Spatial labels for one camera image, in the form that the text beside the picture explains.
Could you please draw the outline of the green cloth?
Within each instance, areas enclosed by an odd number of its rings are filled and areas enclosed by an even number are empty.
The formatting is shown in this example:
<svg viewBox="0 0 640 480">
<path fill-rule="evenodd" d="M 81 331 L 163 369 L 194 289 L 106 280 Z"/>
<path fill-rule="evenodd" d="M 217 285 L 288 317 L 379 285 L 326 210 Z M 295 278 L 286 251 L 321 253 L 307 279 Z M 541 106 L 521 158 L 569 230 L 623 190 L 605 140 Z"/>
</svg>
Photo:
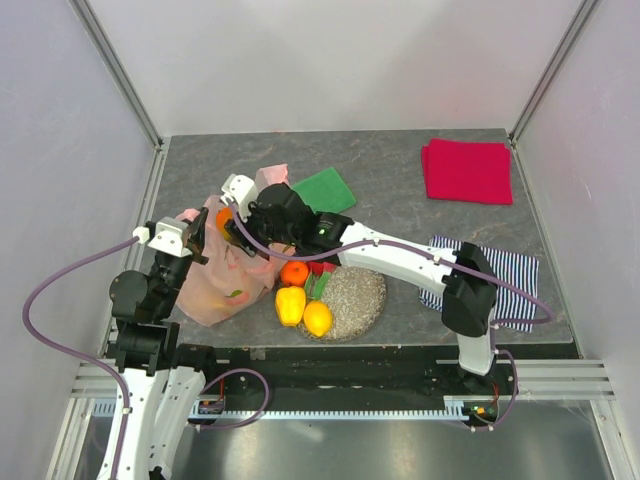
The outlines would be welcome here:
<svg viewBox="0 0 640 480">
<path fill-rule="evenodd" d="M 292 189 L 314 212 L 342 213 L 357 204 L 351 189 L 333 167 L 295 183 Z"/>
</svg>

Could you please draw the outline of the pink plastic bag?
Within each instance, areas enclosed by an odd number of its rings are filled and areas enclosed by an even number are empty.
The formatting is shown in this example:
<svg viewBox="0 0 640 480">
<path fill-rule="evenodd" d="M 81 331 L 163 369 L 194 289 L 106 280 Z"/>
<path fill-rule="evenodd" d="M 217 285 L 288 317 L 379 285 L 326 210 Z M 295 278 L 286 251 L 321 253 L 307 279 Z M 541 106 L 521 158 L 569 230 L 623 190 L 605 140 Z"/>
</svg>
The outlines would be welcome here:
<svg viewBox="0 0 640 480">
<path fill-rule="evenodd" d="M 224 208 L 218 194 L 207 198 L 204 255 L 205 265 L 192 264 L 177 307 L 203 326 L 222 322 L 269 293 L 280 278 L 285 261 L 258 255 L 251 257 L 231 245 L 218 229 L 216 217 Z"/>
</svg>

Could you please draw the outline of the yellow bell pepper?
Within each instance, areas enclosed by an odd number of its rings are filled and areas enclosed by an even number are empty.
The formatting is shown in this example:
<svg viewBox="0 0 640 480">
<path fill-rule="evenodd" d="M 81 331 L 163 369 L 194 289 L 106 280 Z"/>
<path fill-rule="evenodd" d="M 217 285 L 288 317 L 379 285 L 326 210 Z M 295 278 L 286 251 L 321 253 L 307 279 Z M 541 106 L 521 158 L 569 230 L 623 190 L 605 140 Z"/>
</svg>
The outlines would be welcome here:
<svg viewBox="0 0 640 480">
<path fill-rule="evenodd" d="M 298 286 L 280 288 L 275 296 L 275 308 L 280 323 L 287 327 L 297 326 L 306 307 L 305 290 Z"/>
</svg>

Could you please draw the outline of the yellow lemon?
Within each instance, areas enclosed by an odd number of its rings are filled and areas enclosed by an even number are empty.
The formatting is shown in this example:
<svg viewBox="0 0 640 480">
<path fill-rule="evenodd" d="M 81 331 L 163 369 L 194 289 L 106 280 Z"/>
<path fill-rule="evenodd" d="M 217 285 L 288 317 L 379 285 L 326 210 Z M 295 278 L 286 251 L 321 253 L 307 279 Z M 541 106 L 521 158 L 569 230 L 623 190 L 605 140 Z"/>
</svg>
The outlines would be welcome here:
<svg viewBox="0 0 640 480">
<path fill-rule="evenodd" d="M 325 303 L 313 300 L 305 307 L 303 322 L 311 335 L 323 337 L 333 326 L 333 315 Z"/>
</svg>

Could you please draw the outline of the red cloth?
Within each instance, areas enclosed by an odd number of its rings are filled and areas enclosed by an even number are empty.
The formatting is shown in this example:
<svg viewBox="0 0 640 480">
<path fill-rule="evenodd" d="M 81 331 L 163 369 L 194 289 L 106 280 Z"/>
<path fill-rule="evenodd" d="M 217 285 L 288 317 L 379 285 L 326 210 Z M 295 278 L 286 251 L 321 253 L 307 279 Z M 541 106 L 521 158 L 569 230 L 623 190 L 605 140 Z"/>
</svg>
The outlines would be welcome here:
<svg viewBox="0 0 640 480">
<path fill-rule="evenodd" d="M 432 139 L 421 149 L 426 196 L 512 205 L 511 154 L 503 143 Z"/>
</svg>

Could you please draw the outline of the red dragon fruit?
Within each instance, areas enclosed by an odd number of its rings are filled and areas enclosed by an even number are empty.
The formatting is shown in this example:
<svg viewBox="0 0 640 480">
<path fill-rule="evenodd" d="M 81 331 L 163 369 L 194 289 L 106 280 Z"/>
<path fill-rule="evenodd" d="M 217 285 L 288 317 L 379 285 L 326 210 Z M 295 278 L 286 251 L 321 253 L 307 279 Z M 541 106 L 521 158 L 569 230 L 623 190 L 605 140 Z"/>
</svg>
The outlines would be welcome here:
<svg viewBox="0 0 640 480">
<path fill-rule="evenodd" d="M 327 261 L 309 261 L 307 266 L 309 271 L 317 276 L 321 276 L 324 273 L 332 274 L 337 268 L 336 265 Z"/>
</svg>

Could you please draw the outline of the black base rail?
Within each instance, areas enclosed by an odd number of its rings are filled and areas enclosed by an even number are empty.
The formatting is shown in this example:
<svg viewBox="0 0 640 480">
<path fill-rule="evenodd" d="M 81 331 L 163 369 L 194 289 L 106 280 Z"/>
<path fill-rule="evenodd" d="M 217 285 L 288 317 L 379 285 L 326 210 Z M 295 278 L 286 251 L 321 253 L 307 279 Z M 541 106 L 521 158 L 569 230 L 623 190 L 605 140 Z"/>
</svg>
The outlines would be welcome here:
<svg viewBox="0 0 640 480">
<path fill-rule="evenodd" d="M 497 361 L 485 377 L 466 373 L 453 346 L 217 348 L 206 394 L 229 410 L 431 410 L 448 397 L 505 400 L 515 376 Z"/>
</svg>

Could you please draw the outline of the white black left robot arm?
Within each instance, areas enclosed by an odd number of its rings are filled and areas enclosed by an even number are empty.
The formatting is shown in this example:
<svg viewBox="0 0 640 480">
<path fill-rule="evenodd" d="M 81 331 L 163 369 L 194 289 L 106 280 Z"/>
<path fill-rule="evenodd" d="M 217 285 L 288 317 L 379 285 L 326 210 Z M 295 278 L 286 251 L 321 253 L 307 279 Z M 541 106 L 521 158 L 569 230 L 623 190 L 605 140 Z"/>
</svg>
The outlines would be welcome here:
<svg viewBox="0 0 640 480">
<path fill-rule="evenodd" d="M 181 344 L 169 321 L 192 264 L 204 265 L 208 209 L 192 220 L 165 217 L 135 230 L 154 250 L 146 273 L 127 270 L 109 289 L 116 341 L 107 350 L 127 389 L 117 394 L 101 479 L 168 479 L 199 393 L 219 382 L 213 348 Z"/>
</svg>

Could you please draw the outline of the round speckled plate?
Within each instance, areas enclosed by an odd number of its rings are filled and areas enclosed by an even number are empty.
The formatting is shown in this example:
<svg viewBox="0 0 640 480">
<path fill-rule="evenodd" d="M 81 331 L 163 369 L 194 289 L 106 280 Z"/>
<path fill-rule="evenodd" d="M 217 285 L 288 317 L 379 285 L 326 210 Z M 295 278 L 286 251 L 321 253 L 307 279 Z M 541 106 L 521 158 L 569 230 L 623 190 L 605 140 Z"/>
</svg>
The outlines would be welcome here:
<svg viewBox="0 0 640 480">
<path fill-rule="evenodd" d="M 375 324 L 387 298 L 384 276 L 358 267 L 337 267 L 328 277 L 320 300 L 333 316 L 333 325 L 322 336 L 312 335 L 304 323 L 297 331 L 321 343 L 344 343 L 353 340 Z"/>
</svg>

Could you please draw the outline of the orange tangerine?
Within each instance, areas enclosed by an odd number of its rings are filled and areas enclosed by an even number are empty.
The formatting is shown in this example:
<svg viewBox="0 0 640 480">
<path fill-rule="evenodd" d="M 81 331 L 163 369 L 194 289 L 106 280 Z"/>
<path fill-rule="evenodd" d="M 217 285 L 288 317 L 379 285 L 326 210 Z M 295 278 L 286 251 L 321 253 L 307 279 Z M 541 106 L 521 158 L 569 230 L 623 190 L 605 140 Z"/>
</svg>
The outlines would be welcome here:
<svg viewBox="0 0 640 480">
<path fill-rule="evenodd" d="M 309 266 L 303 261 L 288 261 L 280 270 L 280 280 L 285 287 L 304 287 L 309 277 Z"/>
</svg>

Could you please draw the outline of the blue white striped cloth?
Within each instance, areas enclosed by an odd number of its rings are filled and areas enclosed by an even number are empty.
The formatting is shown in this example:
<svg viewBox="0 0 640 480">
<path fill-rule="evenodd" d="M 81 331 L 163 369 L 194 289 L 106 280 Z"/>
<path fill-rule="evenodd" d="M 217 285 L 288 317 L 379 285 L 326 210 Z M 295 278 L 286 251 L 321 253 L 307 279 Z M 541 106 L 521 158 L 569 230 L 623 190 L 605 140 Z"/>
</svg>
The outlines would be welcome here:
<svg viewBox="0 0 640 480">
<path fill-rule="evenodd" d="M 538 296 L 536 258 L 442 236 L 432 237 L 428 247 L 452 253 L 455 263 L 500 281 L 495 284 L 454 269 L 445 276 L 443 297 L 422 289 L 421 303 L 439 311 L 448 329 L 476 338 L 484 335 L 491 322 L 497 320 L 514 330 L 532 330 L 527 322 L 536 317 L 536 305 L 514 290 Z"/>
</svg>

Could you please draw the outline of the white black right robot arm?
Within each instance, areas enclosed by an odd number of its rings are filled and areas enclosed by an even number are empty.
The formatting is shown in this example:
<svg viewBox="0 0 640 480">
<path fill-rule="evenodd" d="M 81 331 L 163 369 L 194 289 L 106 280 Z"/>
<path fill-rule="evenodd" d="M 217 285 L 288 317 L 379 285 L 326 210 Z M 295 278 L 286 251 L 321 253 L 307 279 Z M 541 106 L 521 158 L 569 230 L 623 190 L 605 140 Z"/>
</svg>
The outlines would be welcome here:
<svg viewBox="0 0 640 480">
<path fill-rule="evenodd" d="M 314 212 L 285 183 L 260 189 L 244 175 L 226 180 L 221 201 L 232 211 L 225 228 L 233 243 L 251 256 L 274 257 L 273 245 L 282 244 L 293 248 L 297 260 L 371 270 L 440 298 L 441 321 L 457 338 L 460 386 L 477 394 L 493 383 L 490 323 L 497 287 L 479 247 L 401 240 L 340 214 Z"/>
</svg>

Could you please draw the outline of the green orange mango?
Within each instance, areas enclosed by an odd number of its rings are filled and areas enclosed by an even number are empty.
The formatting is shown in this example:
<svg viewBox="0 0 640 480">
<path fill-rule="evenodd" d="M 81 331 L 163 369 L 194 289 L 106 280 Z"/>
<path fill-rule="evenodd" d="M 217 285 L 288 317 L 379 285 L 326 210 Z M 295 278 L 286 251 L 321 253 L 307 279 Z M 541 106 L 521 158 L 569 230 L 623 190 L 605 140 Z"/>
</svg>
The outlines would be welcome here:
<svg viewBox="0 0 640 480">
<path fill-rule="evenodd" d="M 233 221 L 233 214 L 231 212 L 231 209 L 229 207 L 221 208 L 216 214 L 215 224 L 222 238 L 227 243 L 231 243 L 233 241 L 232 235 L 226 228 L 226 225 L 229 221 Z"/>
</svg>

